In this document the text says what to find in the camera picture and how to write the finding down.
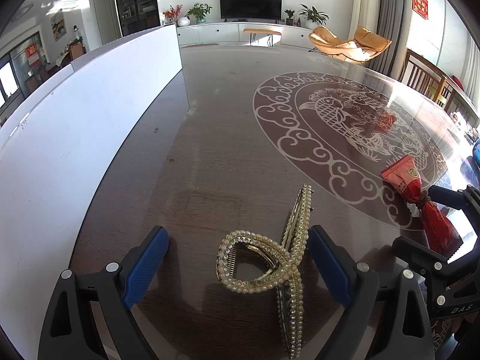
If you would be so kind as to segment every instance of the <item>gold hair clip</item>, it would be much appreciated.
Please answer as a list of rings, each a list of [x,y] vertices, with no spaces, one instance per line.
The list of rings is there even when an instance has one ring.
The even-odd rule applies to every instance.
[[[308,239],[311,193],[311,186],[306,184],[299,190],[281,244],[260,234],[235,230],[222,241],[217,255],[217,278],[229,290],[253,294],[277,288],[278,315],[290,359],[298,357],[302,347],[303,285],[297,266]],[[270,267],[255,280],[235,279],[237,248],[242,244],[262,256]]]

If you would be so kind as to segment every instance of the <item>green plant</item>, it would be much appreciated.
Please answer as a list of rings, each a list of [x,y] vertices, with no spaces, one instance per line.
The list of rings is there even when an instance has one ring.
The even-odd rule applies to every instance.
[[[195,3],[187,12],[187,16],[194,15],[197,19],[203,19],[210,13],[212,7],[208,4]]]
[[[300,10],[299,15],[306,16],[307,20],[311,20],[314,23],[324,25],[329,19],[328,15],[325,12],[319,12],[315,7],[308,8],[306,5],[300,4],[303,9]]]
[[[293,17],[293,14],[295,13],[295,11],[293,9],[285,9],[284,12],[289,15],[289,19],[291,19]]]

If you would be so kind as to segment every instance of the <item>red chinese banner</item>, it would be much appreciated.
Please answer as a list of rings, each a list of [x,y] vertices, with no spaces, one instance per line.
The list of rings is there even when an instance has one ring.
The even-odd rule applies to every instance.
[[[35,66],[37,63],[40,62],[40,57],[38,56],[37,49],[35,48],[34,43],[32,43],[25,49],[25,54],[27,55],[28,65],[30,67]]]
[[[412,9],[422,16],[425,20],[428,20],[428,1],[427,0],[413,0]]]

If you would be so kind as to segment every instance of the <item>black flat screen tv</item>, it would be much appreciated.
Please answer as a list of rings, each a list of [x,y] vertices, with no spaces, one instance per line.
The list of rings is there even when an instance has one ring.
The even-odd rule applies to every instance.
[[[282,16],[282,0],[220,0],[222,19],[271,19]]]

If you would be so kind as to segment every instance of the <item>white plant pot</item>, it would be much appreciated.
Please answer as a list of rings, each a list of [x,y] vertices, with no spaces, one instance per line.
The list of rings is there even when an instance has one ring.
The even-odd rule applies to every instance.
[[[190,25],[190,19],[188,17],[180,17],[180,19],[177,20],[177,25],[179,27],[186,27]]]
[[[306,26],[307,26],[308,29],[314,30],[315,28],[317,28],[319,26],[319,24],[316,21],[307,20]]]

